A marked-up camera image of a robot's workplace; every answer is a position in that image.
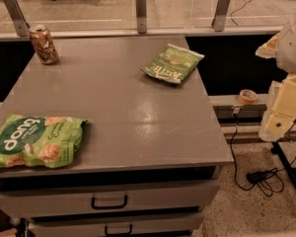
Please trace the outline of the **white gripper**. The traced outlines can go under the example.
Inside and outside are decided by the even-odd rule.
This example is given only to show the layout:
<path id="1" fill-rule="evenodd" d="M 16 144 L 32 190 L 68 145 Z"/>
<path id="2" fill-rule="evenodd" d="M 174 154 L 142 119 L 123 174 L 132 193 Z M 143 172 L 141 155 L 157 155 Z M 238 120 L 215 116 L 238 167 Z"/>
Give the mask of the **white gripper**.
<path id="1" fill-rule="evenodd" d="M 296 120 L 296 32 L 277 33 L 256 50 L 265 59 L 276 56 L 277 67 L 286 71 L 282 82 L 272 81 L 268 90 L 259 137 L 275 142 L 282 138 Z"/>

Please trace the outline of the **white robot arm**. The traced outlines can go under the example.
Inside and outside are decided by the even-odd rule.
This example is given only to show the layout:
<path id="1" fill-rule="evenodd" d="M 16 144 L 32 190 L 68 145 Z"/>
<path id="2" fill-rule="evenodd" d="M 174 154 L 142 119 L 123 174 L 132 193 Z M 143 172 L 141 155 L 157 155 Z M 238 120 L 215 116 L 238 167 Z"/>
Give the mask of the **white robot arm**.
<path id="1" fill-rule="evenodd" d="M 262 140 L 275 142 L 296 120 L 296 11 L 278 34 L 256 50 L 256 56 L 274 58 L 277 67 L 287 73 L 281 82 L 271 82 L 259 129 Z"/>

